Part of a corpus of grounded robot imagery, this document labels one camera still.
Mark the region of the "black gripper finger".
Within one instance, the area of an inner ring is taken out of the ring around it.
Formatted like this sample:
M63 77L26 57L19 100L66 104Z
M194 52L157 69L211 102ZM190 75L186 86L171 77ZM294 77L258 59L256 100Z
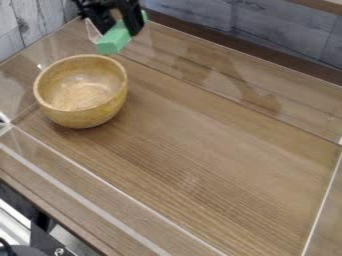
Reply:
M102 34L106 34L117 24L111 11L103 6L86 6L85 14Z
M118 0L118 9L122 13L130 35L137 36L145 26L139 0Z

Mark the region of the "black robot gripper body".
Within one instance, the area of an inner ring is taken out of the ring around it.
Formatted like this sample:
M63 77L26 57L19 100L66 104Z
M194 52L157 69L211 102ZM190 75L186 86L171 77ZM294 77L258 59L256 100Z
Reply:
M139 10L138 0L73 0L83 13L93 11L103 12L118 9L123 13Z

